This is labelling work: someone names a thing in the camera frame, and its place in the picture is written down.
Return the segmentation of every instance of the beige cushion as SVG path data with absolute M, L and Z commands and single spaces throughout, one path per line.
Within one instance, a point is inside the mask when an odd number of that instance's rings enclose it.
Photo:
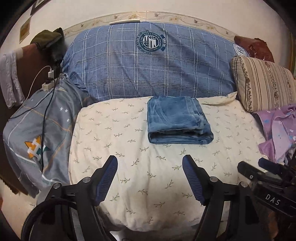
M 272 110 L 296 103 L 296 81 L 289 70 L 244 56 L 234 57 L 230 64 L 246 111 Z

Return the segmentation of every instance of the white bedsheet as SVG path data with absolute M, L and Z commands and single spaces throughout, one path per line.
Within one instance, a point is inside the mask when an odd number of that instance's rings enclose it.
M 147 138 L 149 99 L 113 99 L 80 111 L 70 149 L 71 184 L 91 176 L 115 155 L 118 170 L 100 204 L 114 224 L 137 231 L 195 225 L 204 207 L 192 194 L 183 156 L 190 154 L 210 176 L 237 184 L 245 180 L 237 172 L 240 161 L 259 168 L 258 144 L 264 137 L 232 93 L 198 99 L 214 134 L 210 144 L 154 145 Z M 222 220 L 228 210 L 224 207 Z

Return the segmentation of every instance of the purple floral fabric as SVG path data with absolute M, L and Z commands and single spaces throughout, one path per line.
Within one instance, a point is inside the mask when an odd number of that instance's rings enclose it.
M 265 142 L 258 145 L 270 161 L 283 163 L 286 153 L 296 144 L 296 104 L 275 110 L 255 112 L 264 130 Z

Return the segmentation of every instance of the red-brown bag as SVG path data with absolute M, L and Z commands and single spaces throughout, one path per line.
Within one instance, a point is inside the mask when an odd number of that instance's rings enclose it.
M 250 39 L 241 36 L 235 36 L 234 42 L 243 47 L 252 58 L 258 58 L 265 61 L 274 62 L 271 51 L 267 47 L 266 42 L 259 38 Z

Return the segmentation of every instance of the white wall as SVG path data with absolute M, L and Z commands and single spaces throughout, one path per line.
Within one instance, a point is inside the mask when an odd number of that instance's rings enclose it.
M 31 8 L 21 16 L 0 54 L 28 45 L 44 29 L 65 29 L 95 17 L 127 11 L 163 11 L 204 19 L 238 35 L 266 41 L 275 62 L 288 64 L 289 31 L 263 0 L 51 0 L 32 16 L 30 34 L 19 44 L 20 27 L 29 18 Z

